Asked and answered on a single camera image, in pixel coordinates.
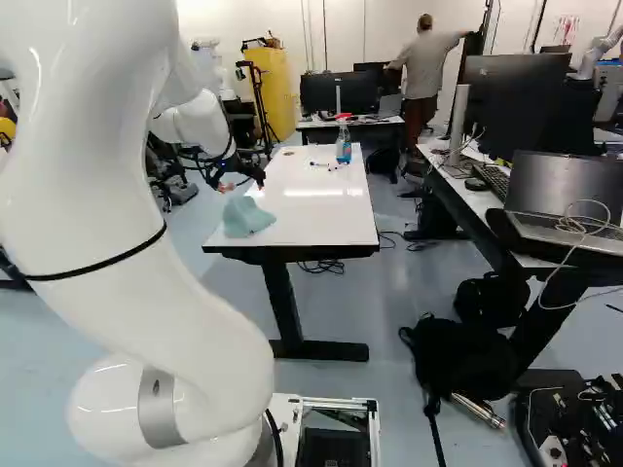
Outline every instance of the yellow cylinder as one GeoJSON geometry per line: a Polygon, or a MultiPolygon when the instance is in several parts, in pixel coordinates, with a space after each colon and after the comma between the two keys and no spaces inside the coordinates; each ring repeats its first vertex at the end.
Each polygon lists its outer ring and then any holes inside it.
{"type": "Polygon", "coordinates": [[[287,53],[284,49],[260,47],[244,51],[244,58],[262,70],[262,99],[268,122],[276,137],[284,141],[296,128],[287,53]]]}

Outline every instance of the light blue floor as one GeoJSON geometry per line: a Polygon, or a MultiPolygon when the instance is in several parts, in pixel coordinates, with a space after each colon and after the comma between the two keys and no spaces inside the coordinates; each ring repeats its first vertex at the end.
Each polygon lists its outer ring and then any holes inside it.
{"type": "MultiPolygon", "coordinates": [[[[197,198],[168,216],[176,247],[206,287],[255,321],[269,338],[276,338],[259,268],[201,251],[225,201],[205,185],[201,188],[197,198]]],[[[370,177],[380,229],[402,231],[414,221],[413,202],[396,198],[408,188],[404,181],[391,186],[383,178],[370,177]]],[[[415,325],[428,311],[453,317],[452,299],[459,283],[489,267],[466,241],[447,242],[421,253],[407,252],[405,246],[399,240],[395,250],[346,261],[342,277],[291,269],[306,335],[365,341],[371,361],[277,362],[276,388],[308,396],[377,398],[384,466],[434,467],[437,461],[421,413],[421,391],[411,356],[396,333],[400,326],[415,325]]],[[[612,295],[579,306],[536,366],[574,368],[587,377],[623,371],[623,314],[605,303],[623,307],[623,298],[612,295]]],[[[104,349],[66,326],[36,296],[0,291],[0,465],[105,465],[74,444],[63,415],[74,382],[103,354],[104,349]]],[[[497,406],[500,414],[506,413],[506,404],[497,406]]],[[[526,465],[512,435],[494,433],[453,407],[443,408],[439,425],[449,465],[526,465]]]]}

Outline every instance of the black backpack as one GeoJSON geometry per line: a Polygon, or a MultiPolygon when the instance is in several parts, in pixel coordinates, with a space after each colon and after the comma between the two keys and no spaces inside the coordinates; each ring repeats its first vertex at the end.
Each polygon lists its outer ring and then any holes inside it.
{"type": "Polygon", "coordinates": [[[441,398],[458,393],[481,403],[505,397],[517,379],[518,360],[508,340],[478,325],[427,315],[415,328],[401,328],[400,339],[411,349],[416,375],[429,394],[424,414],[430,422],[437,459],[446,466],[436,415],[441,398]]]}
{"type": "Polygon", "coordinates": [[[525,280],[487,272],[482,279],[465,280],[459,285],[455,310],[465,324],[509,328],[517,325],[529,299],[530,286],[525,280]]]}
{"type": "Polygon", "coordinates": [[[392,184],[398,183],[398,164],[400,152],[394,148],[380,149],[366,159],[366,173],[376,173],[389,178],[392,184]]]}

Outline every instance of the computer mouse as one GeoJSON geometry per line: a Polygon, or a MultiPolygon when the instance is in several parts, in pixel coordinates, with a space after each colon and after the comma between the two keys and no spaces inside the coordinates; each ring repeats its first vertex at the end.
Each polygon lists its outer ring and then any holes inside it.
{"type": "Polygon", "coordinates": [[[485,192],[489,189],[489,185],[479,178],[468,178],[465,180],[465,188],[470,192],[485,192]]]}

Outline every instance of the person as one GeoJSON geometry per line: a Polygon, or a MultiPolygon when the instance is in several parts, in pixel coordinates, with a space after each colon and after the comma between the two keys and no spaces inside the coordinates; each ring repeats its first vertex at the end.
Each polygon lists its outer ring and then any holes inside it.
{"type": "Polygon", "coordinates": [[[433,17],[422,15],[418,21],[418,37],[387,66],[389,70],[407,66],[405,124],[411,151],[415,151],[422,130],[437,112],[437,95],[443,84],[448,52],[471,32],[433,32],[432,26],[433,17]]]}

